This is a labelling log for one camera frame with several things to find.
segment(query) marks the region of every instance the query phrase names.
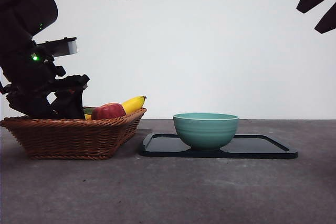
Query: wicker basket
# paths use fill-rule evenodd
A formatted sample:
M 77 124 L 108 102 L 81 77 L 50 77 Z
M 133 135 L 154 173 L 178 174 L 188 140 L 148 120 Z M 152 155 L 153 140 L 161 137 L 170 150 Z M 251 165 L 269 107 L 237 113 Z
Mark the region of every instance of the wicker basket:
M 5 118 L 6 127 L 32 159 L 108 159 L 136 132 L 145 108 L 115 119 Z

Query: teal ceramic bowl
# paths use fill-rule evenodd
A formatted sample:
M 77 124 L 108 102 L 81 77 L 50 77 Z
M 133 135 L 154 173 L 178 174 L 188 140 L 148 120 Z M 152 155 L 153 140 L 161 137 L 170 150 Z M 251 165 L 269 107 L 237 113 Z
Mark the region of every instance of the teal ceramic bowl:
M 239 117 L 217 113 L 184 113 L 173 116 L 180 139 L 194 150 L 217 150 L 235 136 Z

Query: plastic tray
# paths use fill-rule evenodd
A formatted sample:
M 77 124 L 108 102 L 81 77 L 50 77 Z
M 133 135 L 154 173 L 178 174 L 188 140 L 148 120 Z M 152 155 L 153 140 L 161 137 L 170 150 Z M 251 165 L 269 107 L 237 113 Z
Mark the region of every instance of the plastic tray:
M 214 157 L 214 158 L 296 158 L 293 148 L 264 135 L 235 135 L 229 144 L 215 151 L 196 151 L 184 144 L 176 134 L 147 135 L 139 154 L 150 157 Z

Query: bowl rim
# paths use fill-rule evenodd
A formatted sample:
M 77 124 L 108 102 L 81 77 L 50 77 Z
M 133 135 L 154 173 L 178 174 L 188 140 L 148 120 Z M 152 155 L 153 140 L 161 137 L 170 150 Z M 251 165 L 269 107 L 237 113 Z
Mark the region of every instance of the bowl rim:
M 233 116 L 233 118 L 226 118 L 226 119 L 206 119 L 206 118 L 186 118 L 183 117 L 183 115 L 190 115 L 190 114 L 208 114 L 208 115 L 229 115 L 229 116 Z M 237 120 L 239 119 L 238 116 L 236 115 L 231 115 L 231 114 L 222 114 L 222 113 L 206 113 L 206 112 L 191 112 L 191 113 L 179 113 L 179 114 L 175 114 L 173 115 L 173 118 L 179 118 L 179 119 L 186 119 L 186 120 L 205 120 L 205 121 L 228 121 L 228 120 Z

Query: red apple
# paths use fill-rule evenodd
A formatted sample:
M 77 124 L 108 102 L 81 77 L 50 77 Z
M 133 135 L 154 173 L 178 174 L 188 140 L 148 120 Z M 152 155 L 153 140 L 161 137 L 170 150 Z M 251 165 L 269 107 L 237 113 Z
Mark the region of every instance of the red apple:
M 103 105 L 96 107 L 92 111 L 92 119 L 111 119 L 118 118 L 120 116 L 126 115 L 124 108 L 119 103 L 113 103 L 110 105 Z

